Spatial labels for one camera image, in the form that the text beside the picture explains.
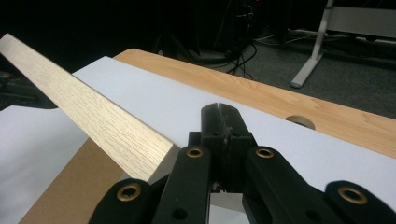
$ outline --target black object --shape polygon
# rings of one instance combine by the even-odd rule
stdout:
[[[170,175],[149,185],[113,186],[90,223],[207,223],[210,192],[243,193],[250,223],[396,223],[396,214],[368,190],[347,182],[325,192],[309,186],[282,155],[259,147],[237,109],[202,109]]]
[[[45,109],[57,107],[26,77],[0,71],[0,111],[10,105]]]

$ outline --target desk leg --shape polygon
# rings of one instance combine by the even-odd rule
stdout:
[[[300,72],[295,76],[290,85],[293,88],[301,88],[306,81],[306,79],[311,74],[312,70],[314,70],[315,66],[317,66],[320,61],[323,53],[320,52],[321,44],[323,42],[324,35],[327,30],[327,26],[329,24],[330,15],[332,12],[332,3],[334,0],[328,0],[327,5],[324,9],[322,20],[320,22],[317,40],[315,41],[314,50],[312,51],[311,58],[305,63]]]

